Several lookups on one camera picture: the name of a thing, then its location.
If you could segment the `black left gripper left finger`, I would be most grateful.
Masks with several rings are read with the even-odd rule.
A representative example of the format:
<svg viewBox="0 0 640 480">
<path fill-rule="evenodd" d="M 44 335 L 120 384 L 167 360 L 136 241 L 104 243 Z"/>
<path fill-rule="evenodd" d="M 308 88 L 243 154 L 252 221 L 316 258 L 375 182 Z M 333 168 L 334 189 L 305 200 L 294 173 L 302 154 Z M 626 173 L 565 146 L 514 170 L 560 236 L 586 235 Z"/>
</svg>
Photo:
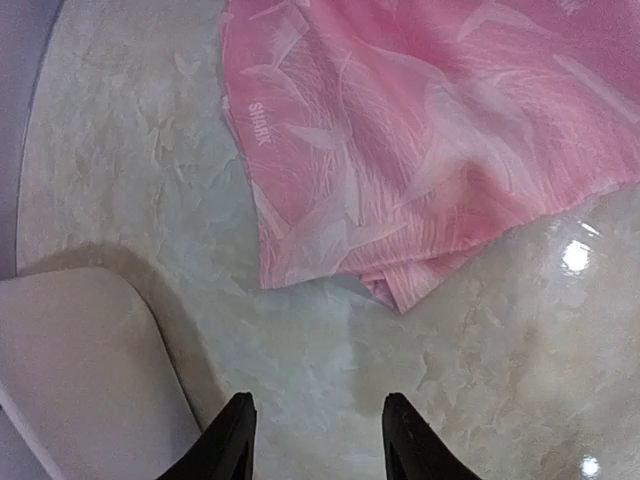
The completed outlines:
<svg viewBox="0 0 640 480">
<path fill-rule="evenodd" d="M 251 480 L 257 411 L 251 393 L 236 393 L 194 445 L 168 469 L 168 480 Z"/>
</svg>

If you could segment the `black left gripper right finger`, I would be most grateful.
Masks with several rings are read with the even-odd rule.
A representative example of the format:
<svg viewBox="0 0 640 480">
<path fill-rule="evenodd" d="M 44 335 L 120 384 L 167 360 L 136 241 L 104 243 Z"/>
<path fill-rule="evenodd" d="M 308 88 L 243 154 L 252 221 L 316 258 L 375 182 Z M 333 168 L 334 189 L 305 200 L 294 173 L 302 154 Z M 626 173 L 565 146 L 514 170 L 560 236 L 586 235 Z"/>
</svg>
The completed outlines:
<svg viewBox="0 0 640 480">
<path fill-rule="evenodd" d="M 402 393 L 385 398 L 382 434 L 389 480 L 480 480 Z"/>
</svg>

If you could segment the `pink patterned shorts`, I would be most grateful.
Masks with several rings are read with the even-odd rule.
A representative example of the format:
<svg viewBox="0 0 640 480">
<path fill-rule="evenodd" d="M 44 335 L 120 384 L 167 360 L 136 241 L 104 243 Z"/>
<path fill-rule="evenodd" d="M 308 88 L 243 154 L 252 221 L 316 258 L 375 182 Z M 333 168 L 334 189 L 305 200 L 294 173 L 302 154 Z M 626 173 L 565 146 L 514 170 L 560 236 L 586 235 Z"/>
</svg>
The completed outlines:
<svg viewBox="0 0 640 480">
<path fill-rule="evenodd" d="M 504 232 L 639 180 L 635 1 L 230 1 L 260 284 L 400 312 Z"/>
</svg>

